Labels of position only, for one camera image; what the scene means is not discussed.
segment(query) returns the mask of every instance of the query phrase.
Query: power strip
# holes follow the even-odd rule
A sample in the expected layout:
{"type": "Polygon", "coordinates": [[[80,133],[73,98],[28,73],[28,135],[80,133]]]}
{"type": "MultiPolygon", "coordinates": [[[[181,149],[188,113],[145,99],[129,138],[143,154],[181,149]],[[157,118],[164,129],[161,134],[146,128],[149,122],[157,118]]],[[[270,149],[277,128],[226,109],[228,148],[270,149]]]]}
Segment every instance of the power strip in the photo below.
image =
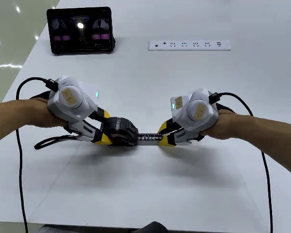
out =
{"type": "Polygon", "coordinates": [[[231,50],[229,40],[151,40],[149,50],[231,50]]]}

